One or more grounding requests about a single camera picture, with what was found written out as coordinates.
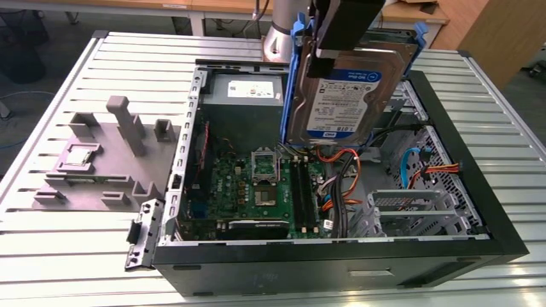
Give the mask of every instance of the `wd blue label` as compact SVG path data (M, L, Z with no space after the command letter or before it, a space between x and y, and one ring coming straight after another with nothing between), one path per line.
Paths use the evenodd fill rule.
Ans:
M339 139L356 131L367 109L364 96L380 80L380 72L349 69L333 69L320 79L307 123L311 137Z

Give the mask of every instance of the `ram slot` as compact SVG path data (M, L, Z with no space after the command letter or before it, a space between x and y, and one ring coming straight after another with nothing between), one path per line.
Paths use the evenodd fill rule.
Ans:
M316 226L316 220L307 163L301 161L289 163L289 179L295 227L301 231L312 230Z
M293 225L296 230L299 231L305 227L305 214L297 164L297 162L289 163L289 185L292 190Z
M304 208L304 219L307 230L312 230L316 226L315 204L311 190L311 176L308 175L307 163L299 163L299 183L301 186L301 201Z

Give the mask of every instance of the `motherboard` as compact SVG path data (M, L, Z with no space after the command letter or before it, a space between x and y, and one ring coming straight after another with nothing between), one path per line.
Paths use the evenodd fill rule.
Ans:
M178 222L182 239L233 239L221 236L228 223L241 229L261 226L273 237L284 228L288 239L325 236L317 227L312 192L323 177L321 162L283 156L268 149L260 148L249 156L216 158L208 199L188 199L192 219Z

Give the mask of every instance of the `wire bundle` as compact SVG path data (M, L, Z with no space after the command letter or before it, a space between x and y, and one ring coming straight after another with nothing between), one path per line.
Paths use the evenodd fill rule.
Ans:
M341 237L341 238L345 238L348 236L348 218L347 218L347 210L345 210L344 205L347 203L348 204L361 203L359 200L348 199L348 196L355 190L357 179L360 178L361 167L360 167L359 154L353 149L343 149L332 157L325 158L320 155L320 150L316 148L316 156L319 160L325 163L335 162L347 153L351 154L351 157L344 161L341 170L337 176L335 176L332 183L329 184L329 199L323 205L323 210L329 210L331 208L335 209L333 225L337 225L337 227L335 227L332 230L332 237ZM341 181L343 181L344 173L348 171L348 167L353 160L356 161L356 168L357 168L356 176L353 178L353 181L352 181L352 184L348 190L341 192Z
M202 149L201 149L201 156L198 157L197 171L194 172L194 178L193 178L192 184L194 184L197 181L198 173L201 171L201 166L204 165L204 155L206 153L208 132L209 132L208 128L209 128L209 123L206 122L206 124L204 125L204 144L202 144Z
M407 188L411 189L412 186L415 185L415 182L417 181L417 178L420 174L432 174L432 173L459 173L459 164L447 164L447 165L437 165L437 166L429 166L424 169L417 170L409 179L409 184L407 185Z

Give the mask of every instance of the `aluminum table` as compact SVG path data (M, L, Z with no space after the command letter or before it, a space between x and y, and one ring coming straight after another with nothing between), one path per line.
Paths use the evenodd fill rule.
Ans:
M0 183L1 306L229 304L260 306L543 306L546 151L471 58L424 51L415 61L448 111L530 255L436 288L264 296L181 297L157 271L124 272L134 213L30 210L44 173L72 135L73 112L114 122L126 96L142 123L182 122L196 58L261 60L259 40L109 33L92 38Z

